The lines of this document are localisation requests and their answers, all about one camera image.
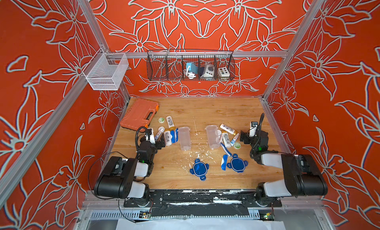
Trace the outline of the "clear cup blue lid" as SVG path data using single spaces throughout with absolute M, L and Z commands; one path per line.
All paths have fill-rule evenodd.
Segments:
M 178 137 L 180 141 L 180 148 L 182 151 L 191 150 L 191 135 L 189 127 L 179 127 L 178 128 Z

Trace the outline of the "small toothpaste tube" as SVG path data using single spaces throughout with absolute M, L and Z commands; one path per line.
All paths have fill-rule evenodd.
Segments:
M 239 134 L 236 134 L 233 139 L 231 140 L 231 146 L 234 146 L 234 144 L 236 143 L 236 141 L 238 140 L 239 138 Z

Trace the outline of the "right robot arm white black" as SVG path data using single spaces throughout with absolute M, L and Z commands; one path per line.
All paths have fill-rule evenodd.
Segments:
M 241 131 L 240 140 L 250 145 L 250 158 L 257 164 L 279 168 L 283 179 L 261 182 L 255 192 L 256 201 L 265 201 L 278 197 L 324 196 L 328 185 L 318 169 L 314 158 L 309 155 L 296 155 L 269 150 L 269 134 L 262 130 L 265 114 L 259 122 L 251 122 L 248 132 Z

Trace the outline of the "clear plastic cup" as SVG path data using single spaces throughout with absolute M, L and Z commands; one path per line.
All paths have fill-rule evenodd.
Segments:
M 207 142 L 209 148 L 218 149 L 220 147 L 218 127 L 216 125 L 208 125 L 206 126 L 205 130 L 207 134 Z

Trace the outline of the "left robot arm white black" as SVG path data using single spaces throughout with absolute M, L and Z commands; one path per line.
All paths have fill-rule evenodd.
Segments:
M 153 129 L 139 127 L 135 135 L 135 145 L 135 158 L 109 158 L 92 189 L 96 197 L 150 201 L 148 184 L 138 178 L 145 179 L 151 175 L 155 155 L 165 147 L 165 143 L 162 139 L 156 140 Z

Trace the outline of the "white bottle gold cap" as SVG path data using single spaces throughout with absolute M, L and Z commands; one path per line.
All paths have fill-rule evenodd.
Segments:
M 169 130 L 175 130 L 175 125 L 174 125 L 174 122 L 173 122 L 173 118 L 171 116 L 167 116 L 166 117 L 166 121 L 167 121 L 167 124 L 168 124 L 168 129 Z
M 225 130 L 226 132 L 234 135 L 234 136 L 238 134 L 238 132 L 235 129 L 229 127 L 228 125 L 221 124 L 220 128 L 223 129 L 223 130 Z
M 229 139 L 229 134 L 228 133 L 222 133 L 222 140 L 223 144 L 226 148 L 231 148 L 233 145 L 231 144 L 231 141 Z
M 165 146 L 171 146 L 172 145 L 171 131 L 167 130 L 164 132 L 164 142 L 165 142 Z

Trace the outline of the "blue white toothbrush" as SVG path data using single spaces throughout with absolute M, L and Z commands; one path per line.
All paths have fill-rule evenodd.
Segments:
M 225 171 L 227 168 L 228 157 L 232 157 L 232 153 L 227 149 L 227 147 L 222 142 L 220 143 L 220 145 L 221 145 L 223 151 L 225 152 L 225 154 L 222 157 L 222 161 L 221 161 L 221 169 Z
M 179 129 L 176 128 L 176 129 L 175 129 L 175 142 L 176 142 L 176 143 L 179 141 L 179 135 L 178 135 L 178 133 L 179 133 Z

